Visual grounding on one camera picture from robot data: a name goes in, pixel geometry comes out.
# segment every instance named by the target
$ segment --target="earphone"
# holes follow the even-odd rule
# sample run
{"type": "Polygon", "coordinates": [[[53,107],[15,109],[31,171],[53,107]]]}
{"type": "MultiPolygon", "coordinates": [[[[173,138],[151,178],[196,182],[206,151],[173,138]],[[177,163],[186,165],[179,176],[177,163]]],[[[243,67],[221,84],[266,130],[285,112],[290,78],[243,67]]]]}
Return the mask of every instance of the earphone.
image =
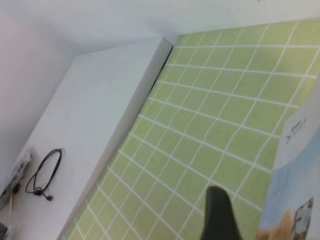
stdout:
{"type": "Polygon", "coordinates": [[[47,156],[45,156],[45,158],[44,158],[44,159],[42,160],[42,162],[40,163],[40,165],[39,165],[37,171],[35,172],[35,174],[30,178],[30,180],[29,180],[28,183],[26,184],[26,186],[25,186],[25,192],[28,193],[28,194],[33,194],[33,195],[35,195],[35,196],[41,196],[41,195],[43,195],[43,196],[45,197],[45,199],[47,199],[48,201],[52,201],[52,200],[54,199],[54,197],[53,197],[52,195],[49,195],[49,196],[45,195],[45,191],[46,191],[47,188],[49,187],[52,179],[54,178],[54,176],[55,176],[55,174],[56,174],[56,172],[57,172],[57,170],[58,170],[58,167],[59,167],[59,165],[60,165],[61,158],[62,158],[62,149],[61,149],[61,148],[53,149],[51,152],[49,152],[49,153],[47,154],[47,156]],[[51,157],[53,154],[55,154],[55,153],[59,153],[60,156],[59,156],[58,161],[56,162],[56,165],[55,165],[55,167],[54,167],[54,170],[53,170],[53,172],[52,172],[52,175],[51,175],[48,183],[46,184],[46,186],[44,187],[44,189],[42,189],[41,187],[36,187],[36,179],[37,179],[37,175],[38,175],[40,169],[42,168],[42,166],[43,166],[43,164],[46,162],[46,160],[48,160],[48,158],[50,158],[50,157],[51,157]],[[30,184],[30,182],[31,182],[31,180],[32,180],[33,178],[34,178],[34,180],[33,180],[33,191],[28,191],[28,186],[29,186],[29,184],[30,184]]]}

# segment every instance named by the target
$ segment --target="white wall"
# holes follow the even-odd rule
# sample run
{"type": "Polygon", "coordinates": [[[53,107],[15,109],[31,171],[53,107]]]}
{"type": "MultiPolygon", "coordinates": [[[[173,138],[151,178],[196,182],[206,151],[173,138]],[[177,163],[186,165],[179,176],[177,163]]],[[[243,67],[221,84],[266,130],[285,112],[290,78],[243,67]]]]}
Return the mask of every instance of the white wall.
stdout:
{"type": "Polygon", "coordinates": [[[57,49],[0,10],[0,183],[69,68],[74,53],[57,49]]]}
{"type": "Polygon", "coordinates": [[[87,53],[159,36],[174,43],[186,33],[320,17],[319,0],[3,0],[1,5],[46,23],[41,31],[52,26],[87,53]]]}
{"type": "MultiPolygon", "coordinates": [[[[59,237],[128,134],[170,49],[158,38],[75,58],[24,147],[34,149],[33,162],[14,199],[15,240],[59,237]],[[48,191],[53,201],[26,194],[27,180],[55,148],[65,152],[48,191]]],[[[37,186],[57,158],[45,163],[37,186]]]]}

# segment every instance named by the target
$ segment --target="white grid line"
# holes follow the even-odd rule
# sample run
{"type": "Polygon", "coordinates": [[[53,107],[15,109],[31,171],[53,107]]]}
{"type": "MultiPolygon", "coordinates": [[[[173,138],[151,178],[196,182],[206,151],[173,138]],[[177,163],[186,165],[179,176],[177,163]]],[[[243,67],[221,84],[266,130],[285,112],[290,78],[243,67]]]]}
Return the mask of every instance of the white grid line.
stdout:
{"type": "MultiPolygon", "coordinates": [[[[118,179],[119,179],[119,181],[121,181],[124,185],[126,185],[126,187],[127,188],[130,188],[115,172],[113,172],[113,170],[111,169],[111,168],[109,168],[109,171],[111,171],[118,179]]],[[[131,192],[134,194],[134,195],[136,195],[136,197],[143,203],[143,205],[145,205],[149,210],[151,210],[151,212],[153,212],[153,214],[154,215],[156,215],[157,217],[158,217],[158,219],[161,219],[164,223],[165,223],[165,225],[174,233],[174,234],[178,234],[177,233],[177,231],[175,231],[149,204],[147,204],[135,191],[133,191],[133,189],[131,190],[131,192]]]]}
{"type": "Polygon", "coordinates": [[[236,69],[236,68],[226,68],[226,67],[215,67],[215,66],[197,66],[197,65],[185,65],[185,64],[176,64],[176,63],[168,63],[169,66],[177,66],[177,67],[192,67],[198,69],[214,69],[214,70],[225,70],[225,71],[233,71],[233,72],[245,72],[245,73],[256,73],[256,74],[271,74],[271,75],[284,75],[284,76],[292,76],[292,77],[307,77],[311,79],[316,79],[316,75],[305,75],[298,73],[286,73],[286,72],[270,72],[270,71],[260,71],[260,70],[244,70],[244,69],[236,69]]]}
{"type": "MultiPolygon", "coordinates": [[[[221,35],[221,32],[220,32],[219,36],[217,37],[217,39],[216,39],[216,41],[215,41],[215,44],[217,43],[218,39],[220,38],[220,35],[221,35]]],[[[202,39],[203,39],[204,36],[205,36],[205,34],[202,34],[202,36],[201,36],[201,38],[200,38],[200,40],[199,40],[199,42],[198,42],[198,45],[200,44],[200,42],[202,41],[202,39]]],[[[214,47],[212,48],[210,54],[208,55],[207,60],[206,60],[205,63],[208,62],[208,60],[209,60],[209,58],[210,58],[210,55],[211,55],[211,53],[213,52],[213,50],[214,50],[214,47]]],[[[198,74],[197,74],[197,76],[196,76],[196,78],[195,78],[195,80],[194,80],[194,82],[193,82],[193,85],[196,83],[198,77],[199,77],[200,74],[201,74],[201,71],[202,71],[202,70],[200,70],[200,71],[198,72],[198,74]]],[[[185,95],[183,101],[182,101],[181,104],[180,104],[180,107],[184,104],[184,102],[185,102],[186,99],[188,98],[188,95],[190,94],[190,92],[191,92],[191,88],[189,89],[189,91],[188,91],[187,94],[185,95]]],[[[168,125],[171,124],[171,122],[172,122],[173,119],[175,118],[175,116],[176,116],[176,114],[178,113],[178,111],[179,111],[179,107],[177,108],[177,110],[175,111],[175,113],[173,114],[173,116],[171,117],[170,122],[168,123],[168,125]]],[[[170,157],[169,157],[168,161],[166,162],[166,164],[165,164],[165,166],[163,167],[163,169],[162,169],[161,173],[159,174],[159,176],[162,174],[162,172],[163,172],[164,169],[166,168],[167,164],[168,164],[169,161],[170,161],[170,158],[172,158],[172,154],[175,152],[175,150],[176,150],[176,148],[178,147],[179,143],[181,142],[182,138],[183,138],[183,136],[181,136],[179,142],[175,145],[174,149],[172,150],[172,153],[170,154],[170,157]]],[[[167,206],[168,206],[169,202],[171,201],[172,197],[173,197],[175,194],[176,194],[176,195],[178,194],[178,193],[177,193],[177,189],[178,189],[178,186],[179,186],[179,184],[180,184],[180,181],[181,181],[182,177],[183,177],[183,175],[182,175],[181,178],[179,179],[176,187],[173,189],[173,191],[172,191],[172,193],[171,193],[171,196],[170,196],[169,199],[166,201],[166,203],[165,203],[165,205],[164,205],[164,207],[163,207],[163,209],[162,209],[162,211],[161,211],[161,213],[160,213],[160,216],[162,216],[162,214],[164,213],[164,211],[165,211],[165,209],[167,208],[167,206]]],[[[156,227],[158,221],[159,221],[159,219],[158,219],[158,220],[154,223],[154,225],[152,226],[152,229],[151,229],[149,235],[148,235],[147,238],[146,238],[147,240],[149,239],[149,237],[150,237],[153,229],[156,227]]],[[[182,239],[182,237],[180,236],[180,232],[177,234],[176,237],[177,237],[177,238],[179,237],[179,238],[182,239]]]]}
{"type": "MultiPolygon", "coordinates": [[[[198,115],[201,115],[201,116],[205,116],[207,118],[210,118],[210,119],[213,119],[213,120],[218,120],[220,122],[224,122],[224,123],[227,123],[227,124],[231,124],[231,125],[234,125],[234,126],[237,126],[237,127],[240,127],[241,124],[239,123],[236,123],[236,122],[233,122],[233,121],[230,121],[230,120],[225,120],[225,119],[222,119],[222,118],[218,118],[216,116],[211,116],[209,114],[206,114],[206,113],[202,113],[202,112],[198,112],[198,111],[195,111],[195,110],[192,110],[192,109],[189,109],[189,108],[186,108],[186,107],[183,107],[183,106],[178,106],[178,105],[175,105],[175,104],[172,104],[172,103],[168,103],[168,102],[165,102],[165,101],[161,101],[161,100],[157,100],[157,99],[154,99],[154,98],[149,98],[153,101],[156,101],[156,102],[159,102],[159,103],[163,103],[163,104],[166,104],[168,106],[172,106],[172,107],[176,107],[176,108],[179,108],[181,110],[186,110],[186,111],[189,111],[191,113],[194,113],[194,114],[198,114],[198,115]]],[[[139,115],[141,118],[145,119],[145,120],[148,120],[150,122],[154,121],[153,119],[147,117],[147,116],[144,116],[144,115],[139,115]]],[[[165,125],[161,122],[156,122],[158,125],[160,126],[163,126],[163,127],[166,127],[166,128],[171,128],[169,125],[165,125]]],[[[244,129],[248,129],[248,130],[251,130],[251,131],[254,131],[254,132],[257,132],[257,133],[260,133],[260,134],[265,134],[265,135],[272,135],[270,132],[267,132],[267,131],[263,131],[263,130],[260,130],[260,129],[257,129],[257,128],[253,128],[253,127],[250,127],[250,126],[243,126],[244,129]]],[[[273,134],[272,137],[275,137],[277,139],[280,138],[280,136],[278,135],[275,135],[273,134]]]]}
{"type": "Polygon", "coordinates": [[[289,104],[289,103],[284,103],[284,102],[279,102],[279,101],[272,101],[272,100],[253,97],[253,96],[239,95],[239,94],[235,94],[235,93],[228,93],[228,92],[217,91],[217,90],[201,88],[201,87],[196,87],[196,86],[190,86],[190,85],[184,85],[184,84],[179,84],[179,83],[173,83],[173,82],[168,82],[168,81],[159,81],[159,82],[162,83],[162,84],[168,84],[168,85],[174,85],[174,86],[179,86],[179,87],[184,87],[184,88],[190,88],[190,89],[195,89],[195,90],[200,90],[200,91],[205,91],[205,92],[210,92],[210,93],[215,93],[215,94],[221,94],[221,95],[226,95],[226,96],[237,97],[237,98],[241,98],[241,99],[257,100],[259,102],[264,102],[264,103],[269,103],[269,104],[276,104],[276,105],[285,106],[285,107],[286,106],[293,107],[293,108],[297,108],[298,107],[298,105],[295,105],[295,104],[289,104]]]}
{"type": "MultiPolygon", "coordinates": [[[[304,49],[317,49],[320,48],[320,45],[268,45],[268,44],[258,44],[258,45],[235,45],[236,48],[304,48],[304,49]]],[[[176,49],[192,49],[195,46],[176,46],[176,49]]],[[[217,45],[216,48],[232,48],[233,45],[217,45]]],[[[200,45],[198,48],[206,49],[212,48],[210,45],[200,45]]]]}
{"type": "MultiPolygon", "coordinates": [[[[174,192],[174,191],[175,191],[173,188],[171,188],[171,187],[168,186],[166,183],[164,183],[161,179],[159,179],[159,177],[153,175],[153,173],[151,173],[150,171],[148,171],[147,169],[145,169],[145,168],[144,168],[143,166],[141,166],[139,163],[135,162],[132,158],[130,158],[130,157],[129,157],[128,155],[126,155],[124,152],[120,151],[120,153],[123,154],[124,156],[126,156],[132,163],[134,163],[135,165],[137,165],[137,166],[138,166],[139,168],[141,168],[143,171],[145,171],[145,172],[148,173],[150,176],[152,176],[152,177],[155,179],[155,181],[158,181],[159,183],[161,183],[162,185],[164,185],[168,190],[170,190],[171,192],[174,192]]],[[[183,163],[183,162],[181,162],[181,161],[179,161],[179,160],[175,160],[175,161],[178,162],[179,164],[183,165],[185,168],[188,168],[188,165],[187,165],[187,164],[185,164],[185,163],[183,163]]],[[[214,180],[210,179],[210,177],[207,177],[207,176],[204,175],[203,173],[201,173],[201,172],[199,172],[199,171],[197,171],[197,170],[195,170],[195,169],[193,169],[193,168],[189,168],[189,169],[190,169],[191,171],[195,172],[196,174],[200,175],[201,177],[203,177],[203,178],[206,179],[207,181],[213,182],[214,184],[216,184],[216,185],[218,185],[218,186],[226,189],[227,191],[229,191],[229,192],[232,193],[232,194],[235,193],[235,191],[232,191],[231,189],[229,189],[228,187],[224,186],[223,184],[221,184],[221,183],[219,183],[219,182],[215,182],[214,180]]],[[[176,194],[179,198],[181,198],[182,200],[184,200],[188,205],[190,205],[191,207],[193,207],[193,204],[190,203],[187,199],[185,199],[184,196],[180,195],[180,194],[177,193],[177,192],[175,192],[175,194],[176,194]]],[[[261,207],[255,205],[254,203],[249,202],[249,201],[248,201],[248,203],[249,203],[251,206],[257,208],[258,210],[261,210],[261,207]]],[[[199,213],[203,214],[203,211],[202,211],[201,209],[196,208],[196,210],[197,210],[199,213]]]]}
{"type": "MultiPolygon", "coordinates": [[[[264,28],[264,31],[263,31],[263,33],[262,33],[262,35],[261,35],[261,37],[260,37],[259,43],[260,43],[260,41],[262,40],[265,32],[267,31],[268,26],[269,26],[269,25],[267,25],[267,26],[264,28]]],[[[239,32],[239,34],[238,34],[238,36],[237,36],[234,44],[237,43],[237,41],[238,41],[238,39],[239,39],[239,37],[240,37],[240,35],[241,35],[241,33],[242,33],[242,30],[239,32]]],[[[223,65],[223,68],[227,65],[227,63],[228,63],[228,61],[229,61],[229,59],[230,59],[230,56],[231,56],[231,54],[232,54],[233,49],[234,49],[234,48],[231,49],[230,54],[229,54],[227,60],[225,61],[224,65],[223,65]]],[[[252,60],[254,59],[254,56],[255,56],[255,54],[256,54],[257,49],[258,49],[258,46],[255,47],[254,52],[252,53],[251,59],[250,59],[250,61],[248,62],[248,64],[246,65],[246,68],[245,68],[245,69],[247,69],[247,68],[249,67],[250,63],[251,63],[252,60]]],[[[215,82],[217,81],[217,79],[218,79],[218,77],[219,77],[219,75],[220,75],[221,72],[222,72],[222,70],[220,70],[219,74],[217,75],[217,77],[216,77],[215,81],[213,82],[213,84],[212,84],[212,86],[211,86],[210,89],[213,88],[213,86],[214,86],[215,82]]],[[[231,94],[233,94],[233,92],[236,90],[236,88],[237,88],[238,84],[240,83],[240,81],[241,81],[242,77],[244,76],[244,74],[245,74],[245,72],[243,71],[243,72],[242,72],[242,75],[240,76],[240,78],[238,79],[237,83],[236,83],[235,86],[233,87],[233,90],[232,90],[231,94]]],[[[202,105],[204,104],[204,102],[205,102],[206,98],[208,97],[208,95],[209,95],[209,92],[207,92],[205,98],[203,99],[201,105],[200,105],[199,108],[198,108],[198,111],[201,109],[201,107],[202,107],[202,105]]],[[[231,98],[231,95],[228,96],[227,100],[226,100],[225,103],[223,104],[220,112],[219,112],[218,115],[217,115],[217,118],[219,118],[219,116],[221,115],[221,113],[224,111],[224,109],[225,109],[226,105],[228,104],[228,101],[229,101],[230,98],[231,98]]],[[[211,126],[210,126],[210,127],[207,129],[207,131],[205,132],[204,140],[201,142],[200,146],[198,147],[198,149],[196,150],[195,154],[193,155],[193,158],[192,158],[191,162],[189,163],[189,166],[190,166],[190,165],[193,163],[193,161],[195,160],[198,151],[199,151],[199,150],[201,149],[201,147],[204,145],[205,139],[207,138],[207,136],[208,136],[208,134],[209,134],[209,131],[210,131],[211,128],[214,126],[214,124],[216,123],[216,121],[217,121],[217,119],[211,124],[211,126]]],[[[232,142],[233,137],[234,137],[234,136],[237,134],[237,132],[241,129],[241,127],[243,126],[243,123],[244,123],[244,122],[245,122],[245,120],[243,120],[241,126],[238,128],[238,130],[236,130],[236,131],[234,132],[234,134],[233,134],[232,137],[229,139],[229,141],[228,141],[227,145],[225,146],[225,148],[223,149],[223,151],[221,151],[222,154],[221,154],[220,160],[219,160],[217,166],[215,167],[213,173],[211,174],[210,179],[213,178],[214,174],[216,173],[217,169],[219,168],[219,166],[220,166],[220,164],[221,164],[221,162],[222,162],[222,160],[223,160],[223,157],[224,157],[225,153],[227,152],[227,149],[228,149],[228,147],[229,147],[229,144],[232,142]]],[[[195,204],[194,204],[194,206],[193,206],[193,208],[192,208],[192,211],[190,212],[190,214],[188,215],[188,217],[186,218],[186,220],[185,220],[185,222],[184,222],[184,224],[183,224],[183,227],[187,224],[187,222],[188,222],[188,220],[189,220],[189,218],[190,218],[193,210],[196,208],[196,205],[198,204],[199,200],[201,199],[201,196],[204,194],[204,192],[206,191],[206,188],[207,188],[207,186],[208,186],[209,184],[210,184],[210,181],[207,182],[205,188],[202,190],[201,194],[198,196],[198,198],[197,198],[197,200],[196,200],[196,202],[195,202],[195,204]]]]}
{"type": "Polygon", "coordinates": [[[81,237],[82,237],[82,239],[83,240],[85,240],[86,239],[86,237],[82,234],[82,231],[80,230],[80,228],[79,228],[79,226],[78,226],[78,223],[77,223],[77,219],[76,219],[76,217],[74,217],[74,220],[75,220],[75,228],[77,228],[77,230],[79,231],[79,233],[80,233],[80,235],[81,235],[81,237]]]}
{"type": "MultiPolygon", "coordinates": [[[[290,34],[290,36],[289,36],[288,42],[290,41],[290,38],[291,38],[291,36],[292,36],[292,34],[293,34],[293,32],[294,32],[294,29],[295,29],[295,27],[298,25],[298,23],[299,23],[299,22],[297,22],[296,25],[293,27],[292,32],[291,32],[291,34],[290,34]]],[[[307,70],[306,70],[306,73],[308,73],[309,70],[312,68],[314,62],[315,62],[316,59],[317,59],[317,56],[318,56],[319,52],[320,52],[320,48],[318,48],[316,54],[314,55],[314,57],[313,57],[313,59],[312,59],[312,61],[311,61],[311,64],[309,65],[309,67],[308,67],[307,70]]],[[[299,89],[300,89],[300,87],[301,87],[304,79],[305,79],[305,78],[303,77],[303,78],[301,79],[299,85],[298,85],[297,88],[295,89],[295,91],[294,91],[294,93],[293,93],[293,95],[292,95],[292,97],[291,97],[291,99],[290,99],[290,101],[289,101],[290,104],[291,104],[291,103],[293,102],[293,100],[295,99],[295,97],[296,97],[296,95],[297,95],[297,92],[299,91],[299,89]]],[[[278,129],[278,127],[279,127],[279,125],[280,125],[283,117],[285,116],[288,108],[289,108],[289,106],[287,106],[287,107],[285,108],[285,110],[283,111],[281,117],[279,118],[279,121],[277,122],[277,124],[275,125],[275,127],[274,127],[274,129],[273,129],[273,131],[272,131],[272,134],[274,134],[274,133],[276,132],[276,130],[278,129]]],[[[266,141],[264,142],[264,144],[261,146],[261,148],[260,148],[257,156],[256,156],[255,159],[254,159],[254,163],[255,163],[255,164],[258,162],[259,157],[260,157],[260,154],[261,154],[261,152],[263,151],[264,147],[267,145],[267,143],[268,143],[268,141],[270,140],[270,138],[271,138],[271,136],[269,136],[269,137],[266,139],[266,141]]],[[[246,180],[248,179],[248,177],[249,177],[250,173],[252,172],[252,170],[253,170],[253,166],[251,166],[251,168],[249,169],[248,173],[246,174],[246,176],[244,177],[244,179],[241,181],[239,187],[238,187],[237,190],[236,190],[236,193],[238,193],[238,192],[240,191],[241,187],[244,185],[244,183],[245,183],[246,180]]]]}
{"type": "MultiPolygon", "coordinates": [[[[249,161],[249,160],[247,160],[247,159],[245,159],[245,158],[243,158],[243,157],[240,157],[240,156],[238,156],[238,155],[236,155],[236,154],[234,154],[234,153],[232,153],[232,152],[225,151],[225,150],[223,150],[222,148],[219,148],[219,147],[217,147],[217,146],[215,146],[215,145],[212,145],[212,144],[207,143],[207,142],[205,142],[205,141],[201,141],[201,140],[195,138],[194,136],[190,136],[190,135],[184,134],[183,132],[180,132],[180,131],[178,131],[178,130],[170,127],[170,126],[166,126],[166,125],[164,125],[164,124],[162,124],[162,123],[159,123],[159,122],[156,122],[156,121],[154,121],[154,122],[155,122],[156,124],[160,125],[160,126],[163,126],[164,128],[167,128],[167,129],[169,129],[169,130],[171,130],[171,131],[173,131],[173,132],[179,133],[180,135],[182,135],[182,136],[184,136],[184,137],[187,137],[187,138],[189,138],[189,139],[192,139],[192,140],[194,140],[194,141],[196,141],[196,142],[198,142],[198,143],[202,143],[202,142],[203,142],[203,145],[206,145],[206,146],[208,146],[208,147],[211,147],[211,148],[213,148],[213,149],[215,149],[215,150],[218,150],[218,151],[220,151],[220,152],[225,152],[225,154],[227,154],[227,155],[229,155],[229,156],[231,156],[231,157],[234,157],[234,158],[236,158],[236,159],[238,159],[238,160],[240,160],[240,161],[242,161],[242,162],[245,162],[246,164],[249,164],[249,165],[252,165],[252,164],[253,164],[252,161],[249,161]]],[[[151,143],[149,143],[149,142],[147,142],[147,141],[144,141],[143,139],[141,139],[140,137],[134,135],[134,134],[131,133],[131,132],[129,132],[129,134],[130,134],[131,136],[134,136],[135,138],[139,139],[140,141],[143,141],[145,144],[149,145],[150,147],[155,148],[156,150],[158,150],[159,152],[163,153],[163,154],[166,155],[167,157],[169,157],[169,158],[175,160],[176,162],[179,162],[179,163],[180,163],[180,161],[179,161],[178,159],[176,159],[175,157],[173,157],[173,156],[171,156],[170,154],[166,153],[165,151],[159,149],[158,147],[152,145],[151,143]]],[[[258,169],[262,170],[262,171],[265,171],[265,172],[267,172],[267,173],[271,173],[271,170],[268,169],[268,168],[266,168],[266,167],[264,167],[264,166],[260,166],[260,165],[257,164],[256,167],[257,167],[258,169]]]]}
{"type": "MultiPolygon", "coordinates": [[[[299,23],[299,22],[297,22],[297,23],[293,26],[293,28],[292,28],[292,30],[291,30],[291,33],[290,33],[290,35],[289,35],[289,38],[288,38],[288,40],[287,40],[287,42],[286,42],[287,44],[289,43],[289,41],[290,41],[290,39],[291,39],[291,36],[292,36],[292,34],[294,33],[295,28],[296,28],[296,26],[298,25],[298,23],[299,23]]],[[[273,70],[272,70],[272,73],[277,69],[277,67],[278,67],[278,65],[279,65],[279,63],[280,63],[280,61],[281,61],[281,58],[283,57],[285,51],[286,51],[286,48],[284,47],[283,50],[282,50],[282,52],[281,52],[281,55],[280,55],[278,61],[276,62],[275,66],[274,66],[274,68],[273,68],[273,70]]],[[[265,87],[266,87],[267,84],[269,83],[271,77],[272,77],[272,74],[268,77],[268,79],[267,79],[266,82],[264,83],[262,89],[260,90],[260,93],[259,93],[258,96],[257,96],[257,99],[260,98],[260,96],[261,96],[261,94],[263,93],[265,87]]],[[[248,119],[248,117],[249,117],[251,111],[253,110],[253,108],[255,107],[256,103],[257,103],[257,101],[255,100],[254,103],[253,103],[253,105],[251,106],[249,112],[247,113],[246,117],[244,118],[241,126],[243,126],[243,124],[244,124],[244,123],[246,122],[246,120],[248,119]]],[[[239,128],[239,129],[234,133],[234,135],[231,137],[232,139],[233,139],[233,137],[236,135],[236,133],[237,133],[240,129],[241,129],[241,128],[239,128]]],[[[257,165],[257,161],[254,161],[254,162],[253,162],[253,165],[251,166],[251,169],[253,169],[253,167],[255,167],[256,165],[257,165]]],[[[237,188],[236,194],[233,196],[232,201],[233,201],[234,199],[236,199],[236,197],[239,196],[239,195],[238,195],[239,190],[240,190],[240,187],[237,188]]]]}

